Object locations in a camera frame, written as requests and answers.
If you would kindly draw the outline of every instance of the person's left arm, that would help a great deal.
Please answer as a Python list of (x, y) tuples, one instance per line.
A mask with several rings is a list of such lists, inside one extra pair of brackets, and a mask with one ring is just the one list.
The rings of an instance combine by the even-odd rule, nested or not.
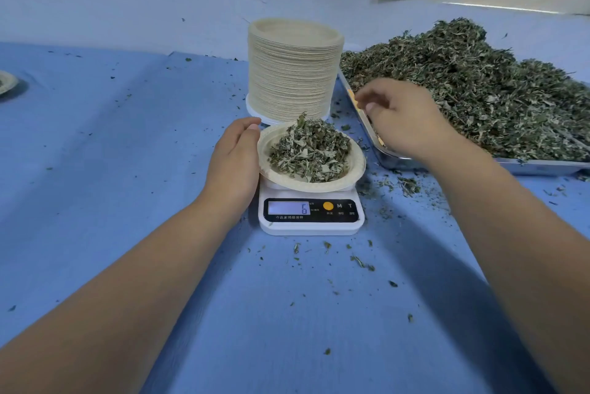
[(133, 393), (258, 183), (259, 118), (234, 121), (205, 188), (97, 277), (0, 349), (0, 392)]

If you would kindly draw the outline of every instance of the black control panel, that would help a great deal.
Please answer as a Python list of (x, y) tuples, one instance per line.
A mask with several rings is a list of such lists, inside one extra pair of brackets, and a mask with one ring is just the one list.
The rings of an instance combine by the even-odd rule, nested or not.
[(264, 218), (270, 222), (354, 223), (359, 212), (353, 200), (267, 198)]

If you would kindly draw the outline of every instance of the hand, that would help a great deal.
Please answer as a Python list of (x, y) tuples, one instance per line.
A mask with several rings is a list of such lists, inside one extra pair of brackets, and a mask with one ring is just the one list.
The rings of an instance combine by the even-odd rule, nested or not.
[(358, 90), (355, 99), (388, 148), (423, 163), (462, 138), (422, 86), (375, 79)]
[(252, 201), (258, 185), (259, 123), (260, 118), (241, 118), (225, 129), (211, 155), (205, 187), (199, 196), (221, 203), (231, 226)]

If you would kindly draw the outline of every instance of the person's left hand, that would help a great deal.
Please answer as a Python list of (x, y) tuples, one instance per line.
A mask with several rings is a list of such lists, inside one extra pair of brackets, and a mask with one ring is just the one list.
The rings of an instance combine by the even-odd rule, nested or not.
[(215, 145), (201, 196), (222, 203), (224, 216), (235, 224), (254, 197), (258, 185), (257, 143), (260, 118), (236, 119)]

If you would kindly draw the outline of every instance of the metal tray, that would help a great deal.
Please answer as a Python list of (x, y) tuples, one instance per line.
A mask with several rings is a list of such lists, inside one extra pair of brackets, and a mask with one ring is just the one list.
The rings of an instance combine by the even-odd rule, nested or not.
[[(371, 139), (371, 145), (375, 149), (375, 154), (381, 165), (388, 169), (396, 170), (420, 170), (425, 167), (411, 158), (401, 156), (392, 152), (385, 147), (383, 141), (377, 136), (369, 118), (365, 112), (356, 106), (355, 94), (352, 92), (350, 85), (346, 81), (342, 70), (338, 70), (338, 79), (341, 81), (350, 102), (355, 107), (360, 123), (365, 129), (367, 136)], [(519, 160), (508, 158), (495, 158), (495, 160), (513, 175), (543, 175), (543, 176), (565, 176), (572, 175), (576, 172), (585, 170), (590, 172), (590, 163), (578, 163), (574, 161), (544, 161), (531, 160), (521, 163)]]

